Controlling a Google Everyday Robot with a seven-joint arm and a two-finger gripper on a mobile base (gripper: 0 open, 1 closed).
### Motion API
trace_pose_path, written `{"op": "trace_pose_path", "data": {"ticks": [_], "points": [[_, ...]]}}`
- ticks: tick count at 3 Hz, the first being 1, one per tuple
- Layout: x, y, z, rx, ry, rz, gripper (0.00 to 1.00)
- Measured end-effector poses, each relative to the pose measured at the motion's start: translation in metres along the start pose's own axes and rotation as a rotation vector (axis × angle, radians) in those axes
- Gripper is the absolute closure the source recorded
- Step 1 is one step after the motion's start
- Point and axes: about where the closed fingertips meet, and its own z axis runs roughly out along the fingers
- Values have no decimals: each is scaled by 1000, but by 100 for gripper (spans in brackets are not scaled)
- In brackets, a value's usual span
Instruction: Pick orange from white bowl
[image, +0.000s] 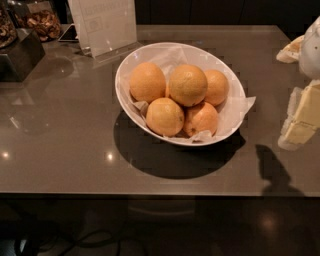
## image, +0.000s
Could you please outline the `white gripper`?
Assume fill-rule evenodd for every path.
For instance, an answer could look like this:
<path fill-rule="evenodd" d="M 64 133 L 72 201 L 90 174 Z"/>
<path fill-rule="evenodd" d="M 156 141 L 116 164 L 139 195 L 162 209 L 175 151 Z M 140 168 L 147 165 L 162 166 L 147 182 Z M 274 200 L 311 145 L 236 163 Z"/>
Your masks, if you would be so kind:
<path fill-rule="evenodd" d="M 320 16 L 276 55 L 283 63 L 299 61 L 300 70 L 313 79 L 304 89 L 295 87 L 290 95 L 287 118 L 278 146 L 294 151 L 306 144 L 320 129 Z"/>

